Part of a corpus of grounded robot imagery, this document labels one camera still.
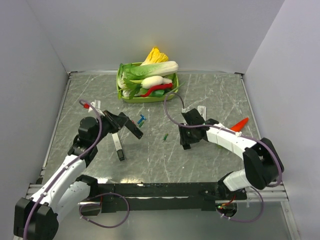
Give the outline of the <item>white battery cover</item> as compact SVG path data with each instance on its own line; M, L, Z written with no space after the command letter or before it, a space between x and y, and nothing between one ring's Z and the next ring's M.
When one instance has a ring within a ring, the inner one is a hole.
M198 105L197 106L197 111L201 115L201 117L206 120L207 119L207 108L203 105Z

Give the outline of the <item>black remote control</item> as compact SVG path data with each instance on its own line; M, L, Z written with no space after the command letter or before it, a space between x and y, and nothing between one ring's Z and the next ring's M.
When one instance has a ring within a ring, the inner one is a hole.
M123 112L119 113L119 116L124 117L125 124L124 126L137 138L141 139L143 137L143 132L140 130L140 128Z

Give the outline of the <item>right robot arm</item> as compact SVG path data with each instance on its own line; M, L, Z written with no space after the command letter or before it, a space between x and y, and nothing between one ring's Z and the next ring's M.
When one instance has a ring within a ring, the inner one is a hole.
M232 171L219 180L218 193L223 199L230 199L236 191L247 187L263 190L282 176L284 166L269 139L254 140L212 118L205 120L195 108L189 111L183 109L181 114L185 122L178 128L184 150L204 140L227 149L243 160L243 169Z

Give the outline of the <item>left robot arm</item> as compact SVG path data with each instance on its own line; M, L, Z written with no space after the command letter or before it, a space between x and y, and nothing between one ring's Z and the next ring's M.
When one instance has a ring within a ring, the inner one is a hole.
M95 110L96 117L83 118L58 170L31 197L22 197L15 205L13 234L24 240L52 240L61 221L79 202L95 200L98 181L82 175L98 152L97 144L107 135L115 134L130 119L121 112Z

